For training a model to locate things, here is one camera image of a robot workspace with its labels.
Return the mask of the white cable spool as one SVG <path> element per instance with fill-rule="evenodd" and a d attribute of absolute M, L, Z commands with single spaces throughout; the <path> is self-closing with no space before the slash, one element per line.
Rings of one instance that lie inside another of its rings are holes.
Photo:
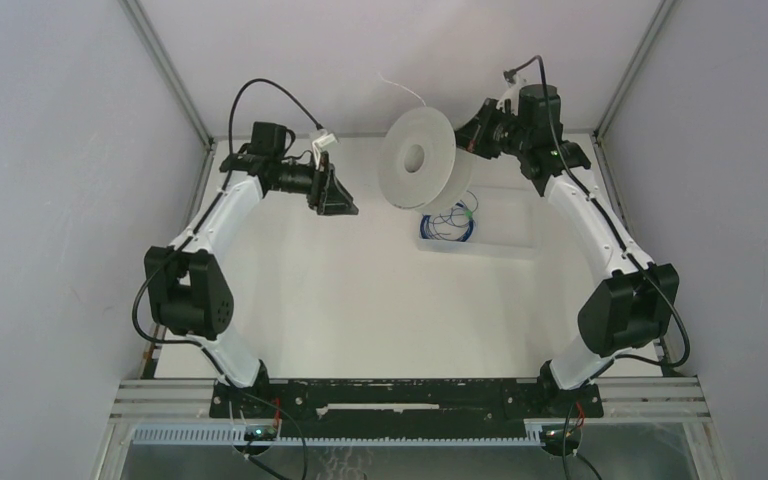
<path fill-rule="evenodd" d="M 378 180 L 394 207 L 424 215 L 455 206 L 470 185 L 475 156 L 456 145 L 453 126 L 439 110 L 403 114 L 379 150 Z"/>

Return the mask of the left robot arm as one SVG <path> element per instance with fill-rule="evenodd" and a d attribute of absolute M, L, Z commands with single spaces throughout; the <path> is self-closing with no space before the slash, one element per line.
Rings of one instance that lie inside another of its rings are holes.
<path fill-rule="evenodd" d="M 337 137 L 319 128 L 308 161 L 289 155 L 295 138 L 283 125 L 255 123 L 251 139 L 220 164 L 223 179 L 203 212 L 169 245 L 148 249 L 146 279 L 136 295 L 148 300 L 153 321 L 171 333 L 161 342 L 197 347 L 219 381 L 237 387 L 234 404 L 250 417 L 270 409 L 273 392 L 258 381 L 263 362 L 231 327 L 234 295 L 221 265 L 228 248 L 270 192 L 302 195 L 319 216 L 359 212 L 329 160 Z"/>

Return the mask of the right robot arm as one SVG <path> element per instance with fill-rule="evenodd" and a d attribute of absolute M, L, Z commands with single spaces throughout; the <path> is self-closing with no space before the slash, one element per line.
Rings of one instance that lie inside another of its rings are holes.
<path fill-rule="evenodd" d="M 616 358 L 631 358 L 667 333 L 679 285 L 676 269 L 656 263 L 598 192 L 581 147 L 563 139 L 561 105 L 552 85 L 512 87 L 503 99 L 486 99 L 454 131 L 461 150 L 518 160 L 538 195 L 571 224 L 594 279 L 595 289 L 577 314 L 577 336 L 541 368 L 538 402 L 552 416 L 573 408 L 576 389 Z"/>

